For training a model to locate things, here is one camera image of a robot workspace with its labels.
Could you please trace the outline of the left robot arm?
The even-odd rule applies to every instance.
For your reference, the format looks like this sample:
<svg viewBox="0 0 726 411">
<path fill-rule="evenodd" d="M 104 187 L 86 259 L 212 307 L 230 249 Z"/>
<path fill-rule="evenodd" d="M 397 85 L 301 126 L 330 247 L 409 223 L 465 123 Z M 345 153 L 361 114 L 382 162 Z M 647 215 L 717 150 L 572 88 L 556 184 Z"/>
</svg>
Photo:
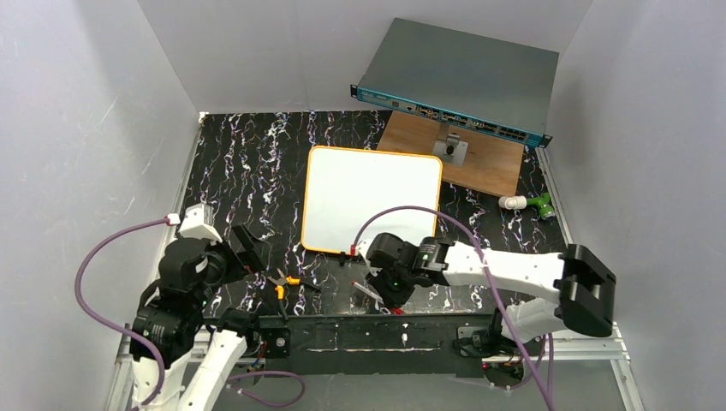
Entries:
<svg viewBox="0 0 726 411">
<path fill-rule="evenodd" d="M 134 410 L 210 410 L 237 361 L 259 330 L 254 313 L 227 309 L 216 322 L 204 359 L 188 385 L 184 372 L 195 337 L 205 326 L 203 312 L 217 288 L 265 271 L 265 242 L 238 225 L 239 242 L 180 235 L 158 263 L 158 279 L 140 299 L 131 330 L 150 342 L 132 339 Z"/>
</svg>

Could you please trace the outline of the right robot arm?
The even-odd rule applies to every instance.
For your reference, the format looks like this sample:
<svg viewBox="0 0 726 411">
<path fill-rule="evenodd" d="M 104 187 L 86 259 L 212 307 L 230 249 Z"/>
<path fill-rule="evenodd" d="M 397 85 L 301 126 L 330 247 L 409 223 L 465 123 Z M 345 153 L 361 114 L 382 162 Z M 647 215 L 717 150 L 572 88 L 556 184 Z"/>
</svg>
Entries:
<svg viewBox="0 0 726 411">
<path fill-rule="evenodd" d="M 613 331 L 616 275 L 589 248 L 570 244 L 563 253 L 511 253 L 443 237 L 414 245 L 380 233 L 354 248 L 369 270 L 367 282 L 388 308 L 400 308 L 417 287 L 485 286 L 530 295 L 500 311 L 494 340 L 527 343 L 570 330 L 588 337 Z"/>
</svg>

